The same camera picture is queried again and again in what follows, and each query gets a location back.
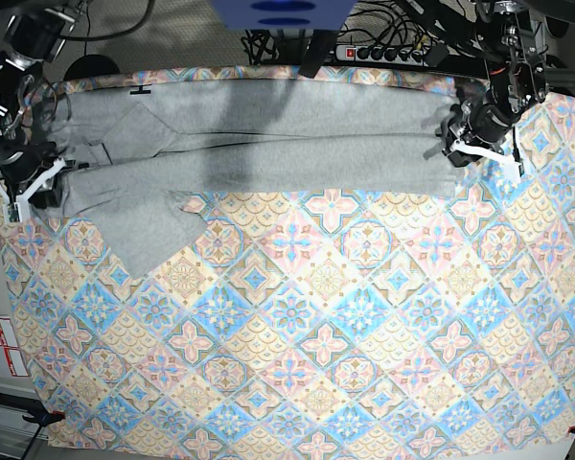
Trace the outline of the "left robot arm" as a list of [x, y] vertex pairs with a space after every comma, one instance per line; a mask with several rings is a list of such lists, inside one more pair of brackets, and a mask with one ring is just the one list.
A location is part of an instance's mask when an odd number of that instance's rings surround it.
[[442, 144], [424, 158], [440, 152], [456, 168], [489, 159], [518, 180], [524, 164], [517, 123], [547, 96], [544, 53], [537, 48], [526, 6], [517, 1], [476, 1], [474, 6], [475, 21], [470, 22], [439, 1], [402, 2], [422, 31], [465, 57], [481, 60], [489, 83], [483, 94], [456, 92], [459, 102], [436, 131]]

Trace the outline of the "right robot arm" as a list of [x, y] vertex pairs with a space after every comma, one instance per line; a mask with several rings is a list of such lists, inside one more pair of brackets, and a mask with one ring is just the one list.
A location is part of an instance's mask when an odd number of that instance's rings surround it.
[[5, 41], [11, 51], [0, 53], [0, 196], [6, 223], [28, 220], [34, 209], [57, 208], [61, 177], [78, 166], [56, 143], [33, 143], [30, 136], [36, 91], [49, 91], [58, 103], [44, 65], [58, 56], [87, 9], [86, 1], [46, 1], [9, 21]]

